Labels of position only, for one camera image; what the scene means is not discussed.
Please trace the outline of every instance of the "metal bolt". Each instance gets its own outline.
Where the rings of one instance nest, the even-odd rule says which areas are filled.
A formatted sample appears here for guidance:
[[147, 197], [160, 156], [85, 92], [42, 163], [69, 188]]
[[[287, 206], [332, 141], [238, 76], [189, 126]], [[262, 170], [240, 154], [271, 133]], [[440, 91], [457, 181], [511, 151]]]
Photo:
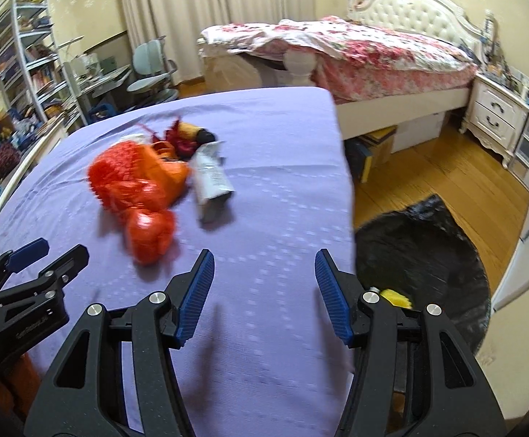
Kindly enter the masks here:
[[369, 291], [363, 295], [363, 300], [365, 300], [367, 303], [375, 304], [378, 300], [380, 300], [380, 296], [378, 296], [375, 292]]
[[86, 313], [89, 315], [99, 315], [103, 311], [103, 306], [100, 304], [93, 304], [90, 305], [88, 309], [86, 309]]
[[440, 306], [436, 305], [436, 304], [429, 304], [426, 306], [426, 311], [430, 314], [430, 315], [440, 315], [443, 313], [443, 309], [440, 308]]
[[166, 295], [163, 292], [154, 292], [149, 296], [149, 302], [152, 304], [161, 304], [164, 300], [166, 300]]

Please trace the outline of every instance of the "tablecloth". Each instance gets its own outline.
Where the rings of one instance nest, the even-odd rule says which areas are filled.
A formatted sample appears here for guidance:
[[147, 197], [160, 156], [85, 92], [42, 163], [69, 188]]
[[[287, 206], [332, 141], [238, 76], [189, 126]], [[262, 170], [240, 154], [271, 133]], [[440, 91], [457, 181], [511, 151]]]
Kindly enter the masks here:
[[[236, 189], [220, 221], [201, 228], [192, 192], [173, 210], [178, 230], [159, 264], [133, 264], [117, 220], [89, 190], [86, 168], [136, 122], [165, 130], [180, 116], [223, 140]], [[314, 273], [328, 248], [354, 270], [352, 187], [335, 107], [319, 88], [205, 95], [85, 127], [63, 140], [0, 213], [0, 252], [44, 237], [50, 254], [5, 287], [34, 279], [77, 243], [88, 267], [65, 287], [70, 322], [31, 350], [40, 372], [85, 308], [135, 305], [190, 270], [202, 248], [216, 274], [196, 334], [172, 360], [198, 437], [333, 435], [349, 379], [349, 354], [331, 328]], [[132, 362], [124, 359], [130, 426], [140, 430]]]

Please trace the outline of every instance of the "white storage box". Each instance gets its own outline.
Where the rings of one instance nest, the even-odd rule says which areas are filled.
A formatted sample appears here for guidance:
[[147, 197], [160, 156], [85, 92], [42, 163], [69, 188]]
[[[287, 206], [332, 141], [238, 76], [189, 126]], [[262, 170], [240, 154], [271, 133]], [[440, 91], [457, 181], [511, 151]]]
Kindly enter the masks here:
[[392, 153], [438, 138], [443, 127], [444, 115], [445, 112], [434, 113], [398, 125]]

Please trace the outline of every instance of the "nightstand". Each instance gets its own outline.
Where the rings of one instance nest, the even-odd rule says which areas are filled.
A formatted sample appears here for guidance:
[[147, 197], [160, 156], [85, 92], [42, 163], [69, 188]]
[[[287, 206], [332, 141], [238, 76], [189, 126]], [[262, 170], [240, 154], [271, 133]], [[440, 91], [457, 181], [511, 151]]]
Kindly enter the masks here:
[[507, 169], [528, 113], [527, 103], [517, 94], [477, 74], [460, 132], [470, 130], [484, 147], [503, 156]]

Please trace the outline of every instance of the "floral bedspread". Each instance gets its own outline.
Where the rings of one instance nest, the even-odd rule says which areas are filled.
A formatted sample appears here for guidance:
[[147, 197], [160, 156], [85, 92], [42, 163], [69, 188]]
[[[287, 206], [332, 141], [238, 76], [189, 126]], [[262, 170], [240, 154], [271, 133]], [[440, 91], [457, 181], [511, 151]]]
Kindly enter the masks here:
[[336, 16], [321, 21], [229, 24], [205, 29], [204, 57], [247, 53], [282, 60], [292, 49], [321, 55], [313, 80], [338, 101], [461, 87], [476, 66], [455, 46], [391, 29], [359, 26]]

